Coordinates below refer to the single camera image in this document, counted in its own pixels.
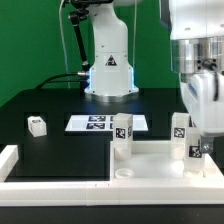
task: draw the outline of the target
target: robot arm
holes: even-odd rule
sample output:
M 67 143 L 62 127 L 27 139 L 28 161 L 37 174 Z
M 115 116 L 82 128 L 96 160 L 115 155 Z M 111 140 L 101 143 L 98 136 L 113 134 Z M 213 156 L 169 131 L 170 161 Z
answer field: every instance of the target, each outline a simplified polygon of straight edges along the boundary
M 138 93 L 134 72 L 128 63 L 128 30 L 114 12 L 114 6 L 128 6 L 140 0 L 71 0 L 77 9 L 70 20 L 79 39 L 83 64 L 87 64 L 77 24 L 90 16 L 95 43 L 95 62 L 89 70 L 87 98 L 103 102 L 125 101 Z
M 193 122 L 210 141 L 224 135 L 224 1 L 169 0 L 169 9 L 172 70 Z

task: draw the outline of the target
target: white cube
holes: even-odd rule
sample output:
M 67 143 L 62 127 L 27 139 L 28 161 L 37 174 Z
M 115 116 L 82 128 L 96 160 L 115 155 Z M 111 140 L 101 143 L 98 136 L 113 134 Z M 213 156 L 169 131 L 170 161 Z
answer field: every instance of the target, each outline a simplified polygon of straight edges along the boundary
M 131 158 L 132 141 L 133 115 L 117 114 L 113 119 L 113 143 L 117 160 Z
M 33 137 L 47 135 L 46 123 L 40 116 L 31 116 L 28 118 L 28 128 Z

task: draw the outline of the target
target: black tabletop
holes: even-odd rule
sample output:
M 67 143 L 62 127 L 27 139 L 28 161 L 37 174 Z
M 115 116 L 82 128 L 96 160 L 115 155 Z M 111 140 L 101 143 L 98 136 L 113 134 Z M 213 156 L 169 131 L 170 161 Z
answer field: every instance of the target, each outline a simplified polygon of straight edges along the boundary
M 76 89 L 22 91 L 0 108 L 0 148 L 19 145 L 6 181 L 109 180 L 112 132 L 65 132 L 71 115 L 143 114 L 149 131 L 134 132 L 134 140 L 168 140 L 174 112 L 186 112 L 178 89 L 143 89 L 137 99 L 116 104 L 87 100 Z M 47 136 L 31 135 L 29 116 L 44 119 Z M 223 142 L 215 140 L 212 155 L 220 168 Z M 220 223 L 223 211 L 222 205 L 21 207 L 0 208 L 0 217 L 4 223 Z

